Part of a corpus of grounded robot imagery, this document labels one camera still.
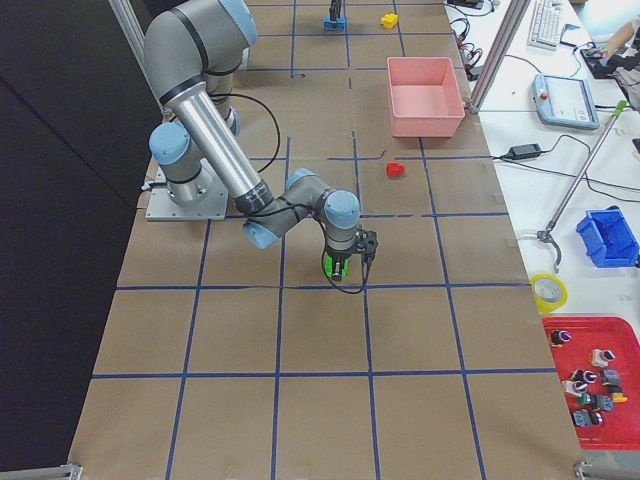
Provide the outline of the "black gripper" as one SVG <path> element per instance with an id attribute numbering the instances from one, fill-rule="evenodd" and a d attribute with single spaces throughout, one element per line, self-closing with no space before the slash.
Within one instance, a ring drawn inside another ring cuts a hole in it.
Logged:
<path id="1" fill-rule="evenodd" d="M 324 257 L 326 255 L 345 256 L 350 258 L 359 253 L 357 251 L 357 232 L 362 229 L 362 225 L 357 223 L 353 227 L 339 228 L 331 223 L 324 224 Z M 345 276 L 345 261 L 338 259 L 330 260 L 330 278 L 334 281 L 341 281 Z"/>

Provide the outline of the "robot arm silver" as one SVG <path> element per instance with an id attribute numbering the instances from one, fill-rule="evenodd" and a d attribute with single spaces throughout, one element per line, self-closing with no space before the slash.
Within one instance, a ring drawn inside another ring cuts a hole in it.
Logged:
<path id="1" fill-rule="evenodd" d="M 144 38 L 144 71 L 160 104 L 176 119 L 155 128 L 152 155 L 177 203 L 197 197 L 209 185 L 208 162 L 246 222 L 249 241 L 265 249 L 307 217 L 323 227 L 321 267 L 339 281 L 354 254 L 370 265 L 377 240 L 360 224 L 360 203 L 307 169 L 295 171 L 275 197 L 237 143 L 229 122 L 214 104 L 208 86 L 228 79 L 243 52 L 257 38 L 256 25 L 242 1 L 186 1 L 157 16 Z"/>

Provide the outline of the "person hand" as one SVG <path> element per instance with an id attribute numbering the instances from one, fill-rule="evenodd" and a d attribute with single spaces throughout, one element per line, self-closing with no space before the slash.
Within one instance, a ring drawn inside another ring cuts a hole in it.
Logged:
<path id="1" fill-rule="evenodd" d="M 634 38 L 637 28 L 639 27 L 639 18 L 622 25 L 606 42 L 602 48 L 602 54 L 605 58 L 614 55 L 620 48 L 624 47 L 631 39 Z"/>

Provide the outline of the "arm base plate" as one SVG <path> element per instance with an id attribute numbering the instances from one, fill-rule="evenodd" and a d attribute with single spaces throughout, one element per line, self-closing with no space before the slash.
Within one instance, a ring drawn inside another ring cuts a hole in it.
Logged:
<path id="1" fill-rule="evenodd" d="M 227 202 L 227 188 L 202 158 L 199 175 L 188 183 L 171 183 L 162 170 L 157 172 L 145 217 L 149 221 L 223 221 Z"/>

